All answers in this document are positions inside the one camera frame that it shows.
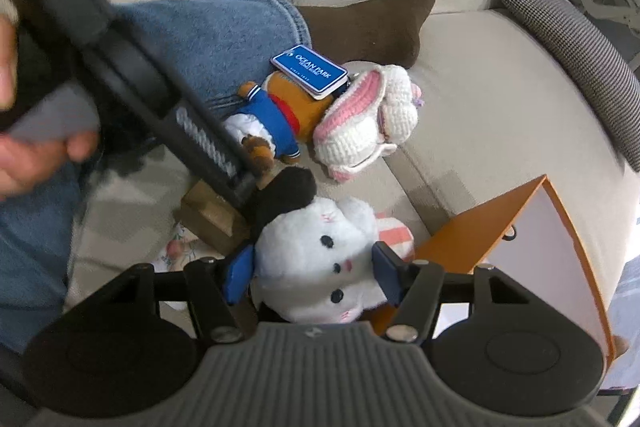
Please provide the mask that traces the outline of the dark photo card box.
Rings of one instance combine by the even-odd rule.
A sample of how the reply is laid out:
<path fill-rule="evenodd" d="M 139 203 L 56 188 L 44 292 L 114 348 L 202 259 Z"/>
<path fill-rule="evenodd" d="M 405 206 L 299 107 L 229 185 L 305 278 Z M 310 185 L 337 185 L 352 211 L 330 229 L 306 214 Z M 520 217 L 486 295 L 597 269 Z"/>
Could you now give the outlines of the dark photo card box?
<path fill-rule="evenodd" d="M 196 182 L 182 196 L 180 222 L 218 254 L 233 254 L 250 237 L 250 228 L 239 211 L 204 181 Z"/>

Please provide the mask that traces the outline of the white plush with striped hat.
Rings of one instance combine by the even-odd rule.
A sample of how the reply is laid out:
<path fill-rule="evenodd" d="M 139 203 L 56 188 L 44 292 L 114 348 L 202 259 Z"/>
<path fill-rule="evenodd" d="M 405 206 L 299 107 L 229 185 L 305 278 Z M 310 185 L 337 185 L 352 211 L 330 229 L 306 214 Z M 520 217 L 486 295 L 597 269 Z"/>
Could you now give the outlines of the white plush with striped hat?
<path fill-rule="evenodd" d="M 255 269 L 250 295 L 267 322 L 341 324 L 386 303 L 374 278 L 372 247 L 414 254 L 401 221 L 363 200 L 317 194 L 312 172 L 286 167 L 254 199 Z"/>

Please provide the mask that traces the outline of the white pink crochet bunny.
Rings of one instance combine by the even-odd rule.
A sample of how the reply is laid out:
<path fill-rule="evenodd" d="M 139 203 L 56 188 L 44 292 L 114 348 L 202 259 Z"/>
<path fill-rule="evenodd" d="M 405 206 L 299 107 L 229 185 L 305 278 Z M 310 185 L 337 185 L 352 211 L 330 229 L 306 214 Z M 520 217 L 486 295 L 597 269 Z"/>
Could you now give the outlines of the white pink crochet bunny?
<path fill-rule="evenodd" d="M 401 66 L 374 65 L 358 72 L 314 128 L 314 157 L 334 181 L 352 179 L 410 138 L 421 96 Z"/>

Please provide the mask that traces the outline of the orange bear plush blue uniform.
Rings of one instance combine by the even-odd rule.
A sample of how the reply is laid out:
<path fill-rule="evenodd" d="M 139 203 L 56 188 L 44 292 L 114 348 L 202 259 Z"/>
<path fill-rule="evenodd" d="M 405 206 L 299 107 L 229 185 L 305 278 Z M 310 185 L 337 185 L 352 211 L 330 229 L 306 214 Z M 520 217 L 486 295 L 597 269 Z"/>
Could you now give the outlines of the orange bear plush blue uniform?
<path fill-rule="evenodd" d="M 244 82 L 238 95 L 243 103 L 224 121 L 224 127 L 261 174 L 270 171 L 277 160 L 288 165 L 299 161 L 299 144 L 311 140 L 334 101 L 333 94 L 315 100 L 283 72 L 273 72 L 261 86 Z"/>

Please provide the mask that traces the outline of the orange storage box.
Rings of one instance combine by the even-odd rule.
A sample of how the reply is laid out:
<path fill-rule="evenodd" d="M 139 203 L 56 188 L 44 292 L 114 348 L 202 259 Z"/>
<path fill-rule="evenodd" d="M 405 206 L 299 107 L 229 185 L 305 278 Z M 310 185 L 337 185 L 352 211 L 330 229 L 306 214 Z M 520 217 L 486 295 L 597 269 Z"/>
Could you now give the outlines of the orange storage box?
<path fill-rule="evenodd" d="M 615 347 L 602 291 L 570 216 L 548 176 L 538 176 L 446 223 L 414 250 L 449 273 L 493 265 L 585 329 L 603 352 Z"/>

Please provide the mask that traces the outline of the blue Ocean Park tag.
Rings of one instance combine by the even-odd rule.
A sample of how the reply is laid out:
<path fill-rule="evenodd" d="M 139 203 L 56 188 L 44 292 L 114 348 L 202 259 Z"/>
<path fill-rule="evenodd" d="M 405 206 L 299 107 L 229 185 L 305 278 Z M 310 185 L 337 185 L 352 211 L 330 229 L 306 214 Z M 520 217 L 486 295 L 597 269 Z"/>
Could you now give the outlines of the blue Ocean Park tag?
<path fill-rule="evenodd" d="M 315 100 L 323 100 L 348 80 L 346 69 L 303 44 L 271 57 L 270 62 Z"/>

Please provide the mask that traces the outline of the person's left brown sock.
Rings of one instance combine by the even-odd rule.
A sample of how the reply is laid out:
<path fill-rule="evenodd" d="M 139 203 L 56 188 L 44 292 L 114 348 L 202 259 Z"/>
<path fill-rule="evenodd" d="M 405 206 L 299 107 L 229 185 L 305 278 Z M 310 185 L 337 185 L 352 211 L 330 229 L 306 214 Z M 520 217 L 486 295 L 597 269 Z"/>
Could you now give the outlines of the person's left brown sock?
<path fill-rule="evenodd" d="M 301 6 L 311 47 L 336 64 L 416 64 L 420 30 L 436 0 L 368 0 L 339 8 Z"/>

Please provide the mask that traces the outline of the black white checkered cushion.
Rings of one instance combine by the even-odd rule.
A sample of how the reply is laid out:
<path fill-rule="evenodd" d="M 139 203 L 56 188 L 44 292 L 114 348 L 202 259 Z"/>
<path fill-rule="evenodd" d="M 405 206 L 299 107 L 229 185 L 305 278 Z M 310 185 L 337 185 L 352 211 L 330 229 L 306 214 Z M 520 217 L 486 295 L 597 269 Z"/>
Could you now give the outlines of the black white checkered cushion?
<path fill-rule="evenodd" d="M 617 150 L 639 170 L 639 80 L 602 32 L 567 0 L 499 0 L 565 69 Z"/>

